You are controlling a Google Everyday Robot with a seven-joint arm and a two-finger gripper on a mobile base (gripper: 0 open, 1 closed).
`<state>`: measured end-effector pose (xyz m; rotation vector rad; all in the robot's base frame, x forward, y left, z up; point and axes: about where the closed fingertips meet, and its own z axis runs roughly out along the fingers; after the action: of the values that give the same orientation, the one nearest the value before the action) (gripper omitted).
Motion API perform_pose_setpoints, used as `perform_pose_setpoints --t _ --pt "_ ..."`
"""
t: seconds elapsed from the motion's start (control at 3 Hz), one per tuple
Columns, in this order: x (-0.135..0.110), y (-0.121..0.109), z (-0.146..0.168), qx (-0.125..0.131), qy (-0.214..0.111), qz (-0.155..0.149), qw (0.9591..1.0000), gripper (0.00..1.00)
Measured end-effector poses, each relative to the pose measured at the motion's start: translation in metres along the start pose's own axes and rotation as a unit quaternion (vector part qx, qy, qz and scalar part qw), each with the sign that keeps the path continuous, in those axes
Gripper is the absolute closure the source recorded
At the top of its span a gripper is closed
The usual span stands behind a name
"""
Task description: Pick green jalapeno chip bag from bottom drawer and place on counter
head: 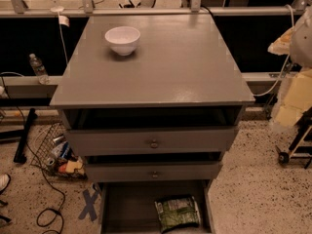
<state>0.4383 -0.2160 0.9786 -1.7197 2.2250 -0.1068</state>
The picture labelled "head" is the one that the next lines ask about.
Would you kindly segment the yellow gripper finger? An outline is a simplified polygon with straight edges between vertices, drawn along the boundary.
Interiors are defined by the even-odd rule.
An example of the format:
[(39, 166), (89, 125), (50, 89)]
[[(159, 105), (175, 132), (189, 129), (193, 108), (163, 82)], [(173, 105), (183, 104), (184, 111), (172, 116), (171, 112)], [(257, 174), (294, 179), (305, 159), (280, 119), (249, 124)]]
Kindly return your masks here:
[(293, 28), (286, 30), (280, 37), (271, 43), (267, 51), (273, 55), (281, 56), (290, 53), (290, 43), (293, 36)]
[(295, 75), (287, 75), (277, 99), (271, 112), (272, 126), (276, 129), (293, 127), (312, 107), (312, 68), (304, 67)]

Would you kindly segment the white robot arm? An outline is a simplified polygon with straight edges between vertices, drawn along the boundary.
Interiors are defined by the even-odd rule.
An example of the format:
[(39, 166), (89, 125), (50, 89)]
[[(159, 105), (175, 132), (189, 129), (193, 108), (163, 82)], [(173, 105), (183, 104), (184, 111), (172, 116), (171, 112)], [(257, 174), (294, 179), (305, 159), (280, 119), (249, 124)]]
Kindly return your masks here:
[(273, 122), (292, 127), (312, 107), (312, 7), (308, 6), (295, 25), (268, 47), (274, 55), (289, 55), (301, 70), (281, 84)]

